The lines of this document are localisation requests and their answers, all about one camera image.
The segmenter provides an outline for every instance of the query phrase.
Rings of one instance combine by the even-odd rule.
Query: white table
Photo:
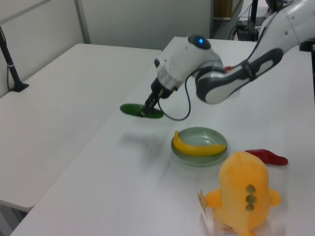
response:
[[[158,50],[78,44],[0,99],[0,204],[29,211]]]
[[[182,38],[161,54],[167,57]],[[254,43],[211,40],[224,65],[248,56]],[[152,66],[122,103],[143,103],[156,76]],[[198,168],[178,161],[170,143],[175,130],[204,126],[228,140],[228,151],[265,148],[289,159],[268,166],[270,187],[283,202],[271,209],[259,236],[310,235],[315,220],[315,108],[311,55],[293,48],[273,70],[218,105],[199,101],[188,83],[191,116],[127,116],[116,109],[12,236],[223,236],[197,199],[219,187],[221,163]],[[161,104],[186,114],[184,88]]]

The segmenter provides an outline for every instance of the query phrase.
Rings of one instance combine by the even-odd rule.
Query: black stand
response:
[[[26,89],[29,85],[23,84],[19,78],[18,72],[15,69],[14,63],[12,61],[11,55],[9,53],[8,47],[6,46],[6,41],[4,39],[4,35],[0,31],[0,47],[2,50],[2,53],[4,55],[5,61],[7,63],[7,66],[9,67],[10,73],[12,75],[12,78],[14,80],[14,88],[11,89],[11,91],[14,92],[21,92],[24,89]]]
[[[251,12],[251,21],[256,23],[256,14],[257,14],[258,0],[252,0],[252,12]]]

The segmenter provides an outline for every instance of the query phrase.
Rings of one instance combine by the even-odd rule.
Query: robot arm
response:
[[[264,74],[282,59],[292,47],[315,34],[315,1],[305,0],[275,13],[263,29],[252,57],[240,63],[229,74],[208,72],[197,76],[197,96],[218,104],[233,92]]]
[[[233,92],[264,74],[292,47],[315,34],[315,1],[303,0],[272,15],[263,29],[254,54],[225,74],[219,56],[210,43],[192,35],[179,45],[164,64],[155,61],[157,78],[140,116],[147,115],[160,98],[168,98],[192,74],[196,74],[196,93],[204,102],[218,104]]]

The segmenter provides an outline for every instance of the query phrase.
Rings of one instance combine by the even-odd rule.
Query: yellow banana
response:
[[[212,156],[218,155],[226,150],[226,146],[222,144],[211,144],[204,146],[194,146],[186,144],[178,135],[178,131],[175,131],[173,144],[178,151],[189,156]]]

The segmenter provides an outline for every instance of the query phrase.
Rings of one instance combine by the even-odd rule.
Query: white wall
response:
[[[163,50],[174,36],[209,38],[213,0],[79,0],[91,43]]]
[[[51,0],[1,27],[22,81],[73,45],[83,43],[74,0]],[[0,97],[7,92],[6,62],[0,53]]]

